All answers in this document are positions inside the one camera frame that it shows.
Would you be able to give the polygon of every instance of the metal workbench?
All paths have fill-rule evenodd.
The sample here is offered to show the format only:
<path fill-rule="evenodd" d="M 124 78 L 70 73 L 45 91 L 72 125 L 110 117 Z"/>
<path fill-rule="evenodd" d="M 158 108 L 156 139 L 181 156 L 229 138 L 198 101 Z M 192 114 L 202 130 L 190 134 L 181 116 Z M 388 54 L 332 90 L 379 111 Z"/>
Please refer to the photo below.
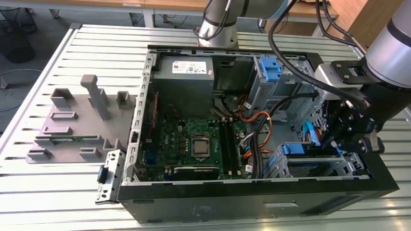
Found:
<path fill-rule="evenodd" d="M 274 40 L 281 50 L 316 52 L 325 62 L 357 59 L 349 47 L 324 38 L 276 36 Z M 411 229 L 411 125 L 403 113 L 379 133 L 385 144 L 380 156 L 400 190 L 328 216 L 140 225 L 121 205 L 93 204 L 98 164 L 28 165 L 25 154 L 50 109 L 53 89 L 85 93 L 81 75 L 94 74 L 106 94 L 118 90 L 136 94 L 148 44 L 196 46 L 196 38 L 189 30 L 90 25 L 70 29 L 64 36 L 0 139 L 0 230 Z M 238 33 L 238 46 L 269 49 L 266 35 Z"/>

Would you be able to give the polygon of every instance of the side panel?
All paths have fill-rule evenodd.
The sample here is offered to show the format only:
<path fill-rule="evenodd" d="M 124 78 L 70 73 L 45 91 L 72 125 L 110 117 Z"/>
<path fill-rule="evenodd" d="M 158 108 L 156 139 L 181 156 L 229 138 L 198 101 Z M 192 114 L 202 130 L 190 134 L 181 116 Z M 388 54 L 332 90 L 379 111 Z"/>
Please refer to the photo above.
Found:
<path fill-rule="evenodd" d="M 329 214 L 371 195 L 305 193 L 226 197 L 120 200 L 140 223 L 278 218 Z"/>

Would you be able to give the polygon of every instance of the metal bracket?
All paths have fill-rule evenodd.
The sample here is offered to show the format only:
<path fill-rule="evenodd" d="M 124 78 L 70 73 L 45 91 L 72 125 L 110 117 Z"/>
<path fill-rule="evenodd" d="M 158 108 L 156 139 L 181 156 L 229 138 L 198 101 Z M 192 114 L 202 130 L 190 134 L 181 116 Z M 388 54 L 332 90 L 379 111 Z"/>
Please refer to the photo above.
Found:
<path fill-rule="evenodd" d="M 104 165 L 98 171 L 98 190 L 96 205 L 117 204 L 121 171 L 124 167 L 125 153 L 121 150 L 108 152 Z"/>
<path fill-rule="evenodd" d="M 355 70 L 363 69 L 361 61 L 332 61 L 330 67 L 337 74 L 340 81 L 347 85 L 373 84 L 380 80 L 373 76 L 365 75 L 363 71 L 359 74 Z"/>

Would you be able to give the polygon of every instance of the gray robot arm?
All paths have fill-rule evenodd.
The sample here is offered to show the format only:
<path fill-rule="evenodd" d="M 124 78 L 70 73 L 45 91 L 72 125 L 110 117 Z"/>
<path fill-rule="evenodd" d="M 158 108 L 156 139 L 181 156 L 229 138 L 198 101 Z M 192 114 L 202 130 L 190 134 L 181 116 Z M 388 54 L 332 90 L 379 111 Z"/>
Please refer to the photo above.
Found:
<path fill-rule="evenodd" d="M 286 0 L 209 0 L 197 31 L 204 47 L 234 47 L 237 17 L 274 18 L 286 7 Z"/>

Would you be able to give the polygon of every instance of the red wire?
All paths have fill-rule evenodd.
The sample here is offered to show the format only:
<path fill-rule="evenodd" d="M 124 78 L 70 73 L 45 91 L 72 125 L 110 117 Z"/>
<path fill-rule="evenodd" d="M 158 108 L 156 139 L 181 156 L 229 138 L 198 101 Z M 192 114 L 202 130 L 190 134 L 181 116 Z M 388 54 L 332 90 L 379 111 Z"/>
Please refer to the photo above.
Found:
<path fill-rule="evenodd" d="M 148 138 L 152 134 L 152 130 L 153 130 L 153 127 L 154 127 L 154 118 L 156 118 L 156 108 L 157 108 L 157 103 L 158 103 L 158 92 L 156 92 L 153 94 L 154 96 L 154 105 L 153 105 L 153 116 L 152 116 L 152 122 L 150 122 L 150 125 L 149 125 L 149 131 L 148 131 Z"/>

